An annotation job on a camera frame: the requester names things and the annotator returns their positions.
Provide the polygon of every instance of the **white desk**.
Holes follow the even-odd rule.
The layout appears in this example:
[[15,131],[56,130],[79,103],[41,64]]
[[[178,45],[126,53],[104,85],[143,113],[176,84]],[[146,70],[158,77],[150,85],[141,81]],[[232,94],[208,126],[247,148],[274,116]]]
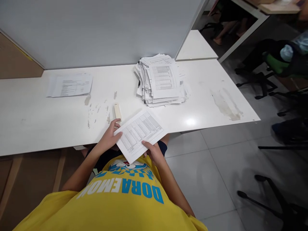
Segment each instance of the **white desk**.
[[217,59],[215,51],[210,47],[198,30],[191,30],[176,57],[176,61]]
[[[190,98],[181,105],[149,108],[168,132],[260,120],[216,59],[178,64],[187,74]],[[110,120],[115,118],[115,102],[123,122],[146,107],[136,96],[138,80],[133,67],[50,70],[41,78],[0,80],[0,156],[98,142],[109,126],[109,113]],[[93,75],[88,105],[87,96],[45,97],[48,77],[80,72]],[[232,121],[229,108],[237,108],[240,119]]]

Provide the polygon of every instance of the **yellow t-shirt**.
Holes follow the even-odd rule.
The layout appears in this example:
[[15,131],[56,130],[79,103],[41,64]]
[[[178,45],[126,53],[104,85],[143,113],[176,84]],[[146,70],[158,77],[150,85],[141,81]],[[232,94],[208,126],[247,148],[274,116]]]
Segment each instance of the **yellow t-shirt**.
[[151,159],[118,156],[81,192],[48,194],[17,230],[203,230],[173,204]]

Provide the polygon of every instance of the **paper sheet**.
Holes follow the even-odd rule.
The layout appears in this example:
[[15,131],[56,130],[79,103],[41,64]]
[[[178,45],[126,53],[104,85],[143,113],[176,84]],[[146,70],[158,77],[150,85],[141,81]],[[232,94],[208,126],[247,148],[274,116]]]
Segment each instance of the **paper sheet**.
[[49,78],[46,97],[65,97],[90,93],[93,77],[87,73]]
[[141,141],[155,144],[167,134],[166,130],[158,123],[158,119],[146,109],[123,124],[114,134],[119,132],[123,132],[123,134],[116,144],[130,164],[147,150]]
[[179,80],[176,79],[175,70],[172,65],[151,65],[150,73],[153,76],[152,82],[154,87],[152,92],[154,99],[180,96]]

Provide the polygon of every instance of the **stack of papers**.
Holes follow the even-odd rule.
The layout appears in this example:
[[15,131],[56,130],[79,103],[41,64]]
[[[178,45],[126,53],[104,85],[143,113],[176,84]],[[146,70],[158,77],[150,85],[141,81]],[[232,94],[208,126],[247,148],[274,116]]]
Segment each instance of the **stack of papers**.
[[147,106],[166,107],[188,99],[185,74],[170,56],[158,54],[141,58],[134,71],[139,77],[137,95],[142,97]]
[[46,97],[65,97],[89,94],[93,76],[87,73],[52,76]]

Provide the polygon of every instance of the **desk surface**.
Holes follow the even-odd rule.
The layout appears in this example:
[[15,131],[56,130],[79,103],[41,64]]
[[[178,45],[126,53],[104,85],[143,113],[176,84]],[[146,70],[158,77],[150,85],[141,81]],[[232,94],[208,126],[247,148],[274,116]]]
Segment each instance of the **desk surface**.
[[[190,98],[180,105],[149,108],[168,132],[260,120],[216,59],[178,62],[187,75]],[[134,65],[44,71],[41,78],[0,80],[0,156],[96,143],[115,118],[145,108],[136,96]],[[93,75],[91,98],[46,98],[48,78]]]
[[260,4],[258,5],[258,8],[266,14],[297,14],[301,10],[297,5],[293,3],[290,3],[286,6],[280,6],[275,3]]
[[210,47],[198,30],[191,30],[176,57],[176,61],[217,59],[215,51]]

